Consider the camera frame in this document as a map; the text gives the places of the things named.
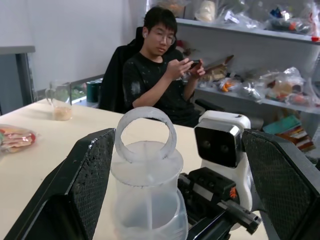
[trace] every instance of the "glass mug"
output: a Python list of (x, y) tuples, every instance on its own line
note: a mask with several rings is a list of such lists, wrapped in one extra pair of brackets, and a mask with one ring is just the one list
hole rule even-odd
[(67, 121), (72, 118), (72, 99), (70, 82), (50, 82), (50, 88), (45, 90), (45, 97), (53, 107), (53, 119)]

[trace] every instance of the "dark green container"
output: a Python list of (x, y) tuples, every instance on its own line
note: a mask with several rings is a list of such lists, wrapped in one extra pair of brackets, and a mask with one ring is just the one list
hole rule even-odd
[(86, 101), (88, 103), (97, 103), (99, 101), (101, 80), (86, 82)]

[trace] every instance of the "eyeglasses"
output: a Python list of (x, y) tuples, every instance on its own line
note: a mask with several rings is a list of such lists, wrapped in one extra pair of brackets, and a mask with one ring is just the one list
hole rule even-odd
[(174, 36), (167, 36), (161, 31), (153, 31), (155, 33), (155, 39), (157, 39), (159, 42), (162, 42), (164, 39), (166, 39), (166, 44), (173, 45), (176, 41), (176, 38)]

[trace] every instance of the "smartphone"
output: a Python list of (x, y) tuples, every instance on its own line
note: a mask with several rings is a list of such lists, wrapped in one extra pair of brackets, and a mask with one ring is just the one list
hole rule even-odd
[(190, 67), (190, 69), (193, 69), (195, 66), (197, 66), (200, 63), (200, 60), (193, 60), (193, 63)]

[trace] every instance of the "black mesh surface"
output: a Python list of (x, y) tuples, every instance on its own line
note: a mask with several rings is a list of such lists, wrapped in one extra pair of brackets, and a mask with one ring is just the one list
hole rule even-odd
[(313, 194), (272, 142), (245, 132), (243, 143), (264, 208), (280, 239), (291, 240), (313, 201)]
[(112, 130), (91, 142), (71, 188), (75, 208), (89, 240), (93, 239), (107, 190), (114, 134)]

